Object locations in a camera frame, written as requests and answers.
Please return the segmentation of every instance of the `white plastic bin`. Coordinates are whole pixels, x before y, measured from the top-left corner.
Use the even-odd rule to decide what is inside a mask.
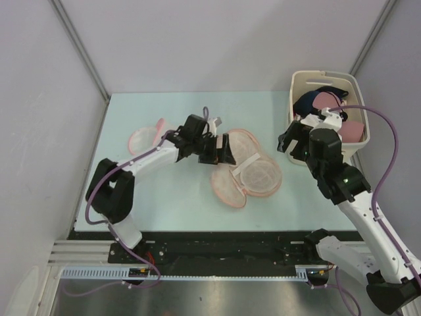
[[[292,76],[291,89],[289,91],[289,107],[287,115],[287,126],[289,126],[294,119],[293,104],[306,92],[316,90],[322,86],[333,86],[346,90],[349,95],[345,98],[347,105],[363,105],[364,100],[361,96],[360,88],[357,81],[350,74],[333,71],[297,71]],[[364,133],[360,142],[342,144],[342,154],[344,161],[349,160],[358,149],[363,148],[370,140],[370,128],[368,126],[367,112],[358,109],[346,109],[344,111],[348,114],[348,120],[359,121],[364,124]],[[287,151],[289,160],[298,165],[305,165],[304,162],[295,160],[290,154],[291,150]]]

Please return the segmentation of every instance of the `reflective metal surface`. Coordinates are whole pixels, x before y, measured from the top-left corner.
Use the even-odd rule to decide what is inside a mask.
[[[342,273],[343,285],[356,296],[363,315],[383,315],[365,289]],[[92,290],[109,281],[62,280],[72,293]],[[349,316],[337,290],[311,290],[303,282],[164,281],[150,289],[114,285],[88,296],[71,298],[58,292],[60,316]]]

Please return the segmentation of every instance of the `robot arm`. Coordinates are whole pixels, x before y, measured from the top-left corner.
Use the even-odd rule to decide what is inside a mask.
[[[146,173],[176,163],[191,154],[199,156],[200,163],[235,164],[227,134],[216,135],[219,118],[206,120],[197,115],[188,116],[176,131],[168,131],[157,147],[123,162],[103,159],[87,190],[86,200],[105,222],[112,226],[121,242],[133,249],[142,234],[130,214],[134,187]]]
[[[418,275],[421,261],[398,237],[378,205],[376,212],[373,211],[371,187],[362,173],[343,162],[341,139],[337,134],[340,127],[340,116],[329,109],[320,111],[317,116],[295,120],[278,138],[278,151],[286,152],[293,147],[290,155],[307,164],[319,190],[355,225],[374,260],[342,244],[326,230],[308,236],[309,247],[313,247],[320,258],[335,263],[366,286],[374,304],[384,313],[392,314],[417,298],[421,289],[382,225],[404,249]]]

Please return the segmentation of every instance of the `wall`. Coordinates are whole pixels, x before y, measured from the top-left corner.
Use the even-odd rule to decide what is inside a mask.
[[[109,92],[288,90],[348,72],[385,0],[63,0]]]
[[[357,74],[364,102],[385,113],[399,133],[399,154],[380,194],[384,213],[410,249],[421,256],[420,87],[421,2],[399,1],[375,46]],[[369,115],[372,139],[362,162],[372,184],[389,163],[393,138],[387,124]]]
[[[0,7],[2,315],[70,225],[105,104],[48,1]]]

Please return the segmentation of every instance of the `white strap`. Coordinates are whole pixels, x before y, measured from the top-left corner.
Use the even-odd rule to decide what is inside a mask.
[[[240,166],[238,166],[232,171],[232,175],[237,176],[241,171],[243,171],[245,168],[247,168],[249,165],[254,163],[259,158],[260,158],[259,153],[255,153],[253,156],[247,158],[246,160],[244,160],[242,164],[240,164]]]

